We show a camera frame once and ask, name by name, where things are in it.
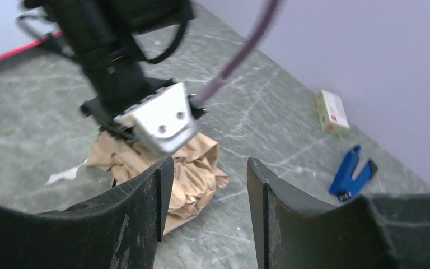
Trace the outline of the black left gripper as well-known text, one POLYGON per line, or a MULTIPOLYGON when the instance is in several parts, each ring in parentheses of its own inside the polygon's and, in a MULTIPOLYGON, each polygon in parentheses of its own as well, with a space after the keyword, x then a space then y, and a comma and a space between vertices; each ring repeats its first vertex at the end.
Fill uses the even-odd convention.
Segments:
MULTIPOLYGON (((96 92, 95 98, 81 105, 82 114, 93 117, 104 130, 130 142, 140 140, 130 128, 116 123, 114 118, 144 98, 155 94, 157 90, 178 83, 172 79, 148 77, 138 63, 123 62, 106 67, 84 66, 82 72, 96 92)), ((193 106, 192 96, 188 91, 187 95, 191 114, 197 123, 203 111, 193 106)))

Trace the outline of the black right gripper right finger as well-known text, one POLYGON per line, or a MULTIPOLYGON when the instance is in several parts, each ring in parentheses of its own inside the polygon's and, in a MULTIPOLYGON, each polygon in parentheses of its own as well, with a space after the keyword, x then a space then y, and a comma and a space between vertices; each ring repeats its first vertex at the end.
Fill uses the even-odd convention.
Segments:
POLYGON ((430 193, 321 201, 247 161, 259 268, 430 268, 430 193))

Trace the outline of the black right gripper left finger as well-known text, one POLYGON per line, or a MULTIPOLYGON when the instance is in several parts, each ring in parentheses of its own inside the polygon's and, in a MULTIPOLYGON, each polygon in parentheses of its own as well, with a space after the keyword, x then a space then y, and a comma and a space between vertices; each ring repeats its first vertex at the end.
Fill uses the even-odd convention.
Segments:
POLYGON ((0 268, 152 268, 173 176, 168 157, 63 211, 0 206, 0 268))

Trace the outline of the beige folding umbrella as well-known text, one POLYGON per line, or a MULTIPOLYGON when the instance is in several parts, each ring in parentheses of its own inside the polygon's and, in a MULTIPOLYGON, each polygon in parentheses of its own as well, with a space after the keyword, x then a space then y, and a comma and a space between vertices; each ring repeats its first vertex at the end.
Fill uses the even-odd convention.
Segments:
MULTIPOLYGON (((229 176, 218 168, 219 155, 218 142, 202 133, 173 154, 174 183, 165 234, 196 218, 216 190, 229 184, 229 176)), ((129 145, 105 131, 92 143, 86 166, 110 171, 120 185, 157 160, 142 143, 129 145)))

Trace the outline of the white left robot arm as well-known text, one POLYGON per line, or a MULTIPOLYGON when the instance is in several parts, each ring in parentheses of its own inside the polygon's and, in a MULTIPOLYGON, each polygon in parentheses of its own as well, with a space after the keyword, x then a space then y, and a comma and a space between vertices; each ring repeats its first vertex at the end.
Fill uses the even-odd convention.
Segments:
POLYGON ((194 18, 190 1, 21 1, 42 8, 56 23, 96 96, 80 111, 101 131, 126 141, 183 145, 197 132, 194 109, 182 83, 147 77, 142 62, 158 64, 180 45, 194 18), (134 39, 176 25, 171 44, 148 58, 134 39))

